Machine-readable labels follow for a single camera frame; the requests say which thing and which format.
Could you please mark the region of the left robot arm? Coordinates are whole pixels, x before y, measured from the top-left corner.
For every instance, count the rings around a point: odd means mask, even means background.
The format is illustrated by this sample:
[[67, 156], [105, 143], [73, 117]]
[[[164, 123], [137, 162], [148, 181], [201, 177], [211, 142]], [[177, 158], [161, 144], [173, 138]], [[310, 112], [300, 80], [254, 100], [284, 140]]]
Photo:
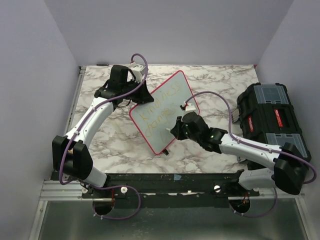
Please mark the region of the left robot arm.
[[66, 184], [63, 176], [67, 175], [94, 186], [93, 191], [101, 198], [110, 194], [107, 175], [93, 166], [89, 146], [102, 123], [123, 100], [136, 104], [154, 101], [147, 88], [147, 75], [145, 65], [114, 65], [109, 79], [95, 91], [93, 101], [80, 121], [64, 136], [57, 135], [53, 139], [53, 168], [59, 173], [63, 185]]

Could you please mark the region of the pink framed whiteboard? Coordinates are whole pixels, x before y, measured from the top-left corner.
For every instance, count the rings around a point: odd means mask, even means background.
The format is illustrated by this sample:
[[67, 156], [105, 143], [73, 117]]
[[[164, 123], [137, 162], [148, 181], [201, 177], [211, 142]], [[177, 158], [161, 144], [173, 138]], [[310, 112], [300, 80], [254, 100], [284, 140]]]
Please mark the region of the pink framed whiteboard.
[[161, 154], [175, 139], [166, 130], [172, 129], [184, 112], [180, 105], [193, 95], [187, 77], [178, 70], [151, 92], [154, 102], [137, 104], [129, 116], [142, 137], [156, 155]]

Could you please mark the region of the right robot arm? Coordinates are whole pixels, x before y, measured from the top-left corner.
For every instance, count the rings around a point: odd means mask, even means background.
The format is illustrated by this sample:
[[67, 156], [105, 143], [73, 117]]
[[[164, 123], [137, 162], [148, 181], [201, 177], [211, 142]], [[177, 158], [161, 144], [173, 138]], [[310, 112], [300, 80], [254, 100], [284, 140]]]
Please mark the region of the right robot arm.
[[245, 170], [230, 183], [230, 191], [236, 196], [254, 188], [274, 187], [299, 195], [311, 168], [291, 143], [270, 145], [234, 136], [224, 129], [209, 127], [195, 112], [178, 116], [169, 132], [177, 140], [192, 140], [208, 152], [234, 155], [264, 166], [263, 169]]

